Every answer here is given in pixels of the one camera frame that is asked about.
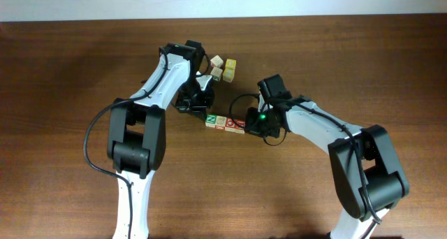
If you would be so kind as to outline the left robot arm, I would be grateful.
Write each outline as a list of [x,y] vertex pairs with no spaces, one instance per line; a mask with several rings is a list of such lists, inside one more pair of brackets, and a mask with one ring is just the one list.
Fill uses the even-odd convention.
[[214,101],[212,76],[199,71],[207,56],[201,43],[169,43],[159,53],[150,78],[128,103],[116,99],[110,112],[107,156],[119,176],[114,238],[149,237],[149,191],[166,151],[168,106],[205,120]]

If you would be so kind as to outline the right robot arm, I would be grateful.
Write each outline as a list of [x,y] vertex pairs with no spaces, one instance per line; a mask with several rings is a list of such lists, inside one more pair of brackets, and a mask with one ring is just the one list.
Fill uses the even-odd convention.
[[328,154],[342,212],[327,238],[370,238],[409,194],[409,181],[382,126],[343,122],[304,96],[259,99],[258,107],[247,110],[245,131],[261,138],[294,133]]

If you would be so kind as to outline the wooden block with 9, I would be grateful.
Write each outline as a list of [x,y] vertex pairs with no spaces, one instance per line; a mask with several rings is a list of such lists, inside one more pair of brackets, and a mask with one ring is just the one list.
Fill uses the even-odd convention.
[[223,74],[223,70],[221,68],[216,67],[216,66],[213,67],[211,72],[210,72],[210,75],[212,76],[212,78],[214,80],[216,80],[217,82],[219,82],[221,80],[222,74]]

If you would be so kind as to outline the wooden block with 5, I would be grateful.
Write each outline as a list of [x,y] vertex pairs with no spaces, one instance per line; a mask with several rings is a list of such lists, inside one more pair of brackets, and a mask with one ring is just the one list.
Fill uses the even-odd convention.
[[226,128],[226,121],[227,121],[227,117],[217,115],[216,122],[215,122],[215,128],[219,129],[219,130],[224,130]]

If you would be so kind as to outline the red E block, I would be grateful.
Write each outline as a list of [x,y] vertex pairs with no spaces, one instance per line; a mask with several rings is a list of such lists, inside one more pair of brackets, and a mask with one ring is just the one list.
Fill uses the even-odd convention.
[[245,133],[244,128],[245,128],[245,121],[236,119],[235,120],[235,132],[244,134]]

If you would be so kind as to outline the green N block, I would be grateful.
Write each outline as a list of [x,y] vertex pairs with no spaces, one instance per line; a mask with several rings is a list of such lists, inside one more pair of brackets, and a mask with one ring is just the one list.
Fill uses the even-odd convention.
[[210,128],[215,128],[217,122],[217,116],[213,114],[209,114],[205,119],[205,126]]

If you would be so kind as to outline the wooden block with 2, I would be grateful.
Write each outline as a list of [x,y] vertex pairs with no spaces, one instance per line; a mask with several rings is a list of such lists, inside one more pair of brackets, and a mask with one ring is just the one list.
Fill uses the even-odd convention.
[[224,64],[224,61],[222,58],[220,58],[219,55],[215,55],[213,58],[211,58],[210,63],[212,67],[221,68],[221,66]]

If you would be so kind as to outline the red Q block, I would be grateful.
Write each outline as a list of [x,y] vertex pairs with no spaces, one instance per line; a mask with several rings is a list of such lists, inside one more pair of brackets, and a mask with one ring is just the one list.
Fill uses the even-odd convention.
[[226,119],[225,127],[224,129],[229,132],[235,132],[235,123],[231,118]]

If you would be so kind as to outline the yellow K block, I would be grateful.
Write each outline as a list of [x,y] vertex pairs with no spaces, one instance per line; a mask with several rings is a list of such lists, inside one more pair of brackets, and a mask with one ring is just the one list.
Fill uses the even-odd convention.
[[225,63],[225,68],[235,70],[237,61],[235,59],[227,59]]

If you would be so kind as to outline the yellow framed block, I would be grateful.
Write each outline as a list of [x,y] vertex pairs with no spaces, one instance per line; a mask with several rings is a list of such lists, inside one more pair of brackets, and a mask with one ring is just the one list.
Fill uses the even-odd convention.
[[225,68],[222,73],[222,79],[226,82],[232,82],[235,77],[235,70],[231,68]]

